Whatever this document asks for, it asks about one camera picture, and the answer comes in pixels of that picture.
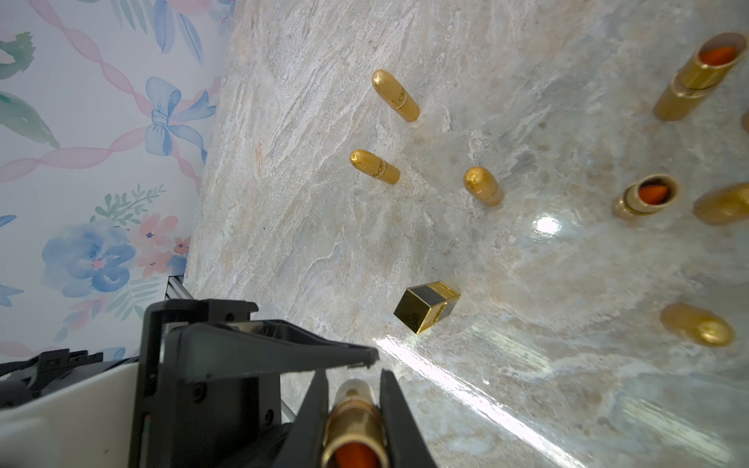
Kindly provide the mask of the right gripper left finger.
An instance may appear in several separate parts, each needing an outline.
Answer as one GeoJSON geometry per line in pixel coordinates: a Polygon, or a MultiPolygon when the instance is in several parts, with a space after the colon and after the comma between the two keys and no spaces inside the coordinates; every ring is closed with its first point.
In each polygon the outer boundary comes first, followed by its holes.
{"type": "Polygon", "coordinates": [[[316,370],[295,422],[272,464],[273,468],[320,466],[329,408],[326,371],[316,370]]]}

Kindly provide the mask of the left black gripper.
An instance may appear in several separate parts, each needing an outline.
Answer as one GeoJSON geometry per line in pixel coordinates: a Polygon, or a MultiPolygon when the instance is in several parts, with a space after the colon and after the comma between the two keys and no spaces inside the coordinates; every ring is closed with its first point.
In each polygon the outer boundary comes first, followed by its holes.
{"type": "Polygon", "coordinates": [[[244,300],[165,300],[146,309],[132,467],[213,467],[281,425],[283,374],[369,367],[372,347],[284,320],[244,300]]]}

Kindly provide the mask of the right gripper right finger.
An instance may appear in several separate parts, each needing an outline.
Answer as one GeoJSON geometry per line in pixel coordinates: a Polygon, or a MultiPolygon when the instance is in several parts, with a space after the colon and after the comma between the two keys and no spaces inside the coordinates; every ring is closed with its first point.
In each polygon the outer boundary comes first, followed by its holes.
{"type": "Polygon", "coordinates": [[[380,412],[391,467],[437,467],[391,370],[380,374],[380,412]]]}

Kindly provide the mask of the gold lipstick cap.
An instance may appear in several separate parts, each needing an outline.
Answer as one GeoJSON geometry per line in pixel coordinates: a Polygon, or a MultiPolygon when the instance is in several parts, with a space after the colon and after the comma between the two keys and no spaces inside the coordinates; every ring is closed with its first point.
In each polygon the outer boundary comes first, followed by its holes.
{"type": "Polygon", "coordinates": [[[749,112],[745,112],[741,118],[742,128],[748,133],[749,132],[749,112]]]}
{"type": "Polygon", "coordinates": [[[748,183],[738,183],[698,198],[694,215],[709,225],[728,225],[748,220],[748,183]]]}
{"type": "Polygon", "coordinates": [[[719,315],[685,303],[666,306],[661,324],[681,339],[706,347],[725,347],[735,340],[735,330],[719,315]]]}

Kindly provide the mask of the gold lipstick base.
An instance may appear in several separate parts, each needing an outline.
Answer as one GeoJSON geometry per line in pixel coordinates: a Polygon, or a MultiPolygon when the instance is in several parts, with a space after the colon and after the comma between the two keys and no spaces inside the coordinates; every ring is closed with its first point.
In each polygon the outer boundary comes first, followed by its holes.
{"type": "Polygon", "coordinates": [[[653,114],[658,120],[680,121],[718,90],[748,52],[748,36],[724,32],[705,41],[675,74],[653,114]]]}

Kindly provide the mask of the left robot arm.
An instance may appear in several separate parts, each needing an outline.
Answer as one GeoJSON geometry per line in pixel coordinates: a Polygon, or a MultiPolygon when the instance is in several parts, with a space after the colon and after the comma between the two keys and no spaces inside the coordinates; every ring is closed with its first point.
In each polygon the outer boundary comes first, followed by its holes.
{"type": "Polygon", "coordinates": [[[386,467],[368,385],[331,398],[327,370],[371,347],[256,320],[237,300],[146,311],[137,358],[50,351],[1,369],[5,467],[386,467]]]}

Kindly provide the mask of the square gold black lipstick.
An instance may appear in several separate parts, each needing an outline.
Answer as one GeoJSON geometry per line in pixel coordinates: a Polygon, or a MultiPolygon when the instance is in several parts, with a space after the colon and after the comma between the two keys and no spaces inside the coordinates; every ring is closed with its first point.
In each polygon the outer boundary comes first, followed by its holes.
{"type": "Polygon", "coordinates": [[[459,298],[457,291],[441,281],[409,287],[394,315],[418,335],[447,318],[459,298]]]}

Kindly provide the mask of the aluminium rail frame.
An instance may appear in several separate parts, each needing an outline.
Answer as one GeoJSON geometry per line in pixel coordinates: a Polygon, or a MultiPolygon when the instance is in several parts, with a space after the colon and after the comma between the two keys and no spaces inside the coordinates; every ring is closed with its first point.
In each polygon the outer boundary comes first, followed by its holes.
{"type": "Polygon", "coordinates": [[[192,294],[183,284],[183,276],[169,276],[165,300],[193,300],[192,294]]]}

